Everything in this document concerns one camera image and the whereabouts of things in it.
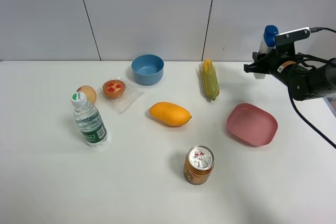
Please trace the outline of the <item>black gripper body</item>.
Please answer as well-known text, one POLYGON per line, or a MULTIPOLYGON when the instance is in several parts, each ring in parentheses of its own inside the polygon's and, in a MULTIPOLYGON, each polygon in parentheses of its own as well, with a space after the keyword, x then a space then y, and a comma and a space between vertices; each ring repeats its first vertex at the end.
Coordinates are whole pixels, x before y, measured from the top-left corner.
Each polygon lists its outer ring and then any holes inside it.
POLYGON ((286 68, 291 67, 296 63, 293 56, 284 54, 279 55, 277 51, 272 50, 266 61, 269 74, 274 77, 283 77, 286 73, 286 68))

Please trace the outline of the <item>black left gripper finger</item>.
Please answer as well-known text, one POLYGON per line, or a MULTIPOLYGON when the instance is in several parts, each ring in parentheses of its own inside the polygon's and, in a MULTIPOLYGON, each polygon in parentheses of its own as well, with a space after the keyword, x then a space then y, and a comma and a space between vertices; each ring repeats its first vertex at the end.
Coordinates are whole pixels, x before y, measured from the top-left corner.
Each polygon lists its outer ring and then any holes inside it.
POLYGON ((246 73, 262 73, 263 72, 263 68, 260 64, 253 62, 251 64, 244 64, 244 71, 246 73))

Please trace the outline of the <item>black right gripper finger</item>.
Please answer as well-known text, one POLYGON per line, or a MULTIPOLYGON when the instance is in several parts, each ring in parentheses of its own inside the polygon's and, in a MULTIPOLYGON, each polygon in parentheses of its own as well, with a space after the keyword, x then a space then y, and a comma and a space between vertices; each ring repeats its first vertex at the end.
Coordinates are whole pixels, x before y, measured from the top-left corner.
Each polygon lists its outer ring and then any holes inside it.
POLYGON ((253 52, 253 60, 254 62, 266 62, 270 56, 270 53, 260 53, 260 52, 253 52))

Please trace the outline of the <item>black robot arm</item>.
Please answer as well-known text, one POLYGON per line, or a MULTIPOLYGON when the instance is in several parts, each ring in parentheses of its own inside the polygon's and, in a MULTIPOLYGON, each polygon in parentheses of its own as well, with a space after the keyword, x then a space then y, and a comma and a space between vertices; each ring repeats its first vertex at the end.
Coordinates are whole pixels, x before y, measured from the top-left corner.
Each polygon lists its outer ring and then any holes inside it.
POLYGON ((301 53, 269 54, 253 53, 254 62, 244 65, 246 73, 270 74, 289 89, 296 101, 323 98, 335 93, 335 58, 324 60, 323 66, 309 66, 303 62, 319 61, 320 58, 301 53))

